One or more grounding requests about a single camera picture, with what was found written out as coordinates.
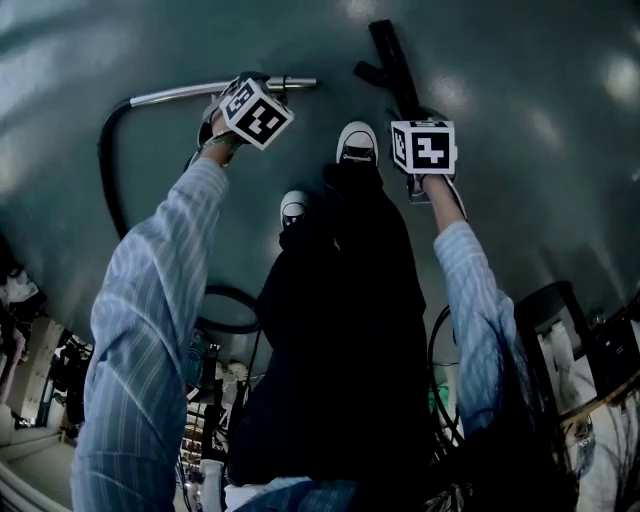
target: light blue striped shirt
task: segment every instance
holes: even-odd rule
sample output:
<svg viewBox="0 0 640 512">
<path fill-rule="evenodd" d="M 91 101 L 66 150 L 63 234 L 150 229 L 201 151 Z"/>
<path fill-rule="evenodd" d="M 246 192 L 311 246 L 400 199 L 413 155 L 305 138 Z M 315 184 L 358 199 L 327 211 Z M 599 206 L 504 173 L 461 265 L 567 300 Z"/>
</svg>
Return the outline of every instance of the light blue striped shirt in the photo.
<svg viewBox="0 0 640 512">
<path fill-rule="evenodd" d="M 96 345 L 72 470 L 75 510 L 173 509 L 187 408 L 184 364 L 227 188 L 222 169 L 201 158 L 113 255 L 91 318 Z M 449 226 L 435 250 L 460 351 L 458 406 L 468 435 L 493 417 L 499 396 L 496 333 L 515 342 L 513 303 L 496 287 L 466 223 Z M 295 482 L 289 498 L 301 489 Z M 242 508 L 258 510 L 263 501 L 273 507 L 277 492 L 283 490 L 265 492 Z M 344 486 L 312 492 L 322 510 L 341 509 L 351 496 Z"/>
</svg>

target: metal rod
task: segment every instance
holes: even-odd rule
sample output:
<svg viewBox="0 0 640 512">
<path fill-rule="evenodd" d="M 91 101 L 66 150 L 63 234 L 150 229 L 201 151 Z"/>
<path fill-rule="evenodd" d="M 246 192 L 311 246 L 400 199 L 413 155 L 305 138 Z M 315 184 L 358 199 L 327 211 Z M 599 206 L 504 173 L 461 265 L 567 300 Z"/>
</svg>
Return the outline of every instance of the metal rod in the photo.
<svg viewBox="0 0 640 512">
<path fill-rule="evenodd" d="M 318 81 L 315 78 L 295 78 L 276 76 L 267 82 L 270 91 L 282 91 L 283 89 L 314 89 Z M 213 94 L 222 92 L 229 85 L 229 82 L 211 82 L 201 85 L 190 85 L 187 87 L 177 87 L 166 91 L 154 92 L 143 96 L 134 96 L 129 101 L 132 107 L 141 107 L 143 105 L 152 105 L 154 103 L 162 103 L 165 101 L 177 100 L 181 98 L 190 98 L 192 96 L 200 96 L 202 94 Z"/>
</svg>

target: white box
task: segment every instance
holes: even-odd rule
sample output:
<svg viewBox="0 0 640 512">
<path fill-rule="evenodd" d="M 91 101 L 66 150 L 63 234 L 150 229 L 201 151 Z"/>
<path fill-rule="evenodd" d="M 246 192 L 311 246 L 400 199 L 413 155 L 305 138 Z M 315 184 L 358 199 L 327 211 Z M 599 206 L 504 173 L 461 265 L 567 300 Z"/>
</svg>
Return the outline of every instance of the white box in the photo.
<svg viewBox="0 0 640 512">
<path fill-rule="evenodd" d="M 220 104 L 227 126 L 264 149 L 293 121 L 293 112 L 265 92 L 252 78 Z"/>
<path fill-rule="evenodd" d="M 393 161 L 410 174 L 455 174 L 458 148 L 451 121 L 392 121 Z"/>
</svg>

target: black pants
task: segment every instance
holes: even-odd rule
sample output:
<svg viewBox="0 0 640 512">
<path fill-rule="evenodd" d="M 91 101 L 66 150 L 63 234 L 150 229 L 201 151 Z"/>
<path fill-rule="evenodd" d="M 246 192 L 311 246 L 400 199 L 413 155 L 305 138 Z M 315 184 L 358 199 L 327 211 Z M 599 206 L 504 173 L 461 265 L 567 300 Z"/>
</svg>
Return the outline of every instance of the black pants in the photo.
<svg viewBox="0 0 640 512">
<path fill-rule="evenodd" d="M 375 167 L 330 165 L 324 178 L 329 218 L 280 235 L 258 299 L 273 355 L 231 447 L 237 485 L 371 481 L 430 460 L 425 302 L 406 227 Z"/>
</svg>

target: white sneaker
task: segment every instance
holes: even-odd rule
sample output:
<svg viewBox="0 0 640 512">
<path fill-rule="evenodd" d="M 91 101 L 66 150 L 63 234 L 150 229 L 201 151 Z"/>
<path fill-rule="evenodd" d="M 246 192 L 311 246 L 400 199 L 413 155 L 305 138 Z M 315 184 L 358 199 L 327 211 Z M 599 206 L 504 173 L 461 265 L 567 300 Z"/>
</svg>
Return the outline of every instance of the white sneaker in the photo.
<svg viewBox="0 0 640 512">
<path fill-rule="evenodd" d="M 343 162 L 378 165 L 378 141 L 367 123 L 353 121 L 342 130 L 338 140 L 336 163 Z"/>
<path fill-rule="evenodd" d="M 304 219 L 309 211 L 309 196 L 300 190 L 287 192 L 280 203 L 280 221 L 286 228 Z"/>
</svg>

